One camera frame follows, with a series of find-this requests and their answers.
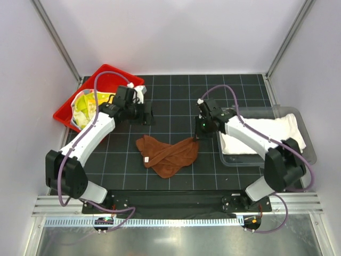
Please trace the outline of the yellow patterned towel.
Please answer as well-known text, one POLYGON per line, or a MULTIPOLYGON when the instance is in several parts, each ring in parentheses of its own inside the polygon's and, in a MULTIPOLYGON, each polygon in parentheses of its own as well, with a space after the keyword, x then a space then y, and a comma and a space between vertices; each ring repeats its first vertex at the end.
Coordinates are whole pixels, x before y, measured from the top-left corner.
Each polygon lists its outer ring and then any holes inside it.
POLYGON ((80 91, 71 103, 71 124, 82 130, 96 114, 95 94, 93 89, 80 91))

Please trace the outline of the brown towel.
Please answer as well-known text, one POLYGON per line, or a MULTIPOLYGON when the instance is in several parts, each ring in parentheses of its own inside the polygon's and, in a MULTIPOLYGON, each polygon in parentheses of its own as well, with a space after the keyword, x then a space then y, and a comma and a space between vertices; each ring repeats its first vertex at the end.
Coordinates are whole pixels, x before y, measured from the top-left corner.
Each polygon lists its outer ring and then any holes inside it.
POLYGON ((144 167, 153 169, 163 179, 171 178, 181 168, 194 163, 198 157, 199 141, 186 138, 174 145, 144 135, 136 140, 144 167))

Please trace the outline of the white terry towel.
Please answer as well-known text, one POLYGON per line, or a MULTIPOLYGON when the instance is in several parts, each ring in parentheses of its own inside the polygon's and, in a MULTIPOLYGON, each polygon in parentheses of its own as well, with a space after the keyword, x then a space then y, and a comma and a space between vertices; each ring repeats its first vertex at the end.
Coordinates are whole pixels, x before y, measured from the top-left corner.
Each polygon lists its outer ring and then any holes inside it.
MULTIPOLYGON (((297 119, 294 114, 287 114, 276 119, 243 118, 243 122, 262 133, 267 138, 278 142, 294 139, 301 151, 306 148, 306 143, 298 129, 297 119)), ((277 147, 277 144, 260 137, 255 132, 246 128, 238 116, 232 117, 226 124, 226 134, 219 133, 222 143, 222 152, 225 155, 250 155, 258 154, 265 157, 266 150, 277 147)))

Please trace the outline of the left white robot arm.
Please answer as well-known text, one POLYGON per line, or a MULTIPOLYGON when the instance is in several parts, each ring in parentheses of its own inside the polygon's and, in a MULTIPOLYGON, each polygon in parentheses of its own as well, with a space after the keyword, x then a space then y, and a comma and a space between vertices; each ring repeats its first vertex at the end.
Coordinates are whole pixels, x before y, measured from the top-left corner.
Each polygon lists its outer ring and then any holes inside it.
POLYGON ((59 195, 93 202, 100 213, 110 212, 113 201, 108 191, 88 180, 84 166, 100 142, 120 123, 154 124, 151 102, 144 100, 146 92, 143 85, 119 86, 70 143, 58 151, 50 150, 45 157, 46 185, 59 195))

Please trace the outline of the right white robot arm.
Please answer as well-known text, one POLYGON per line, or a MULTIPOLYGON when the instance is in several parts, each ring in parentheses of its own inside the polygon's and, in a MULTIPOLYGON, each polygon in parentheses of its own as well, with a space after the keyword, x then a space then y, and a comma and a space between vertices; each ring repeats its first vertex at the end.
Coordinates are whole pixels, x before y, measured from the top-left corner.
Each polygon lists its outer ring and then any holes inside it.
POLYGON ((306 174, 305 159, 293 138, 276 141, 249 126, 239 109, 223 111, 214 99, 198 99, 200 114, 195 118, 196 139, 215 132, 227 134, 243 142, 264 160, 264 175, 240 193, 240 205, 253 211, 263 198, 289 189, 306 174))

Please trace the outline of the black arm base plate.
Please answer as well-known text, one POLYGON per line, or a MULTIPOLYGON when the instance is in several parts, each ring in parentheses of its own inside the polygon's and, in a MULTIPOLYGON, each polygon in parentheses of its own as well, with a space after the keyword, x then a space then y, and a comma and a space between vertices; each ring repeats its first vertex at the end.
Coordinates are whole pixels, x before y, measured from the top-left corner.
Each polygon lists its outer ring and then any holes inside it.
POLYGON ((137 219, 226 218, 233 214, 272 211, 268 196, 253 202, 242 190, 110 190, 102 207, 135 207, 137 219))

